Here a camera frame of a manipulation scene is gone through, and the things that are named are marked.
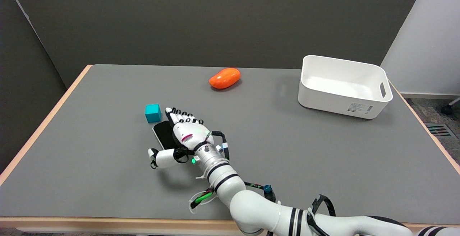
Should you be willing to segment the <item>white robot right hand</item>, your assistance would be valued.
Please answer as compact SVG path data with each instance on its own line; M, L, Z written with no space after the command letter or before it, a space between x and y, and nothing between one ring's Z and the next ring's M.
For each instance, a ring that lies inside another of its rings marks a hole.
M191 113L177 108L166 108L166 121L153 126L160 150L148 149L151 168L174 167L186 163L200 146L213 144L211 132Z

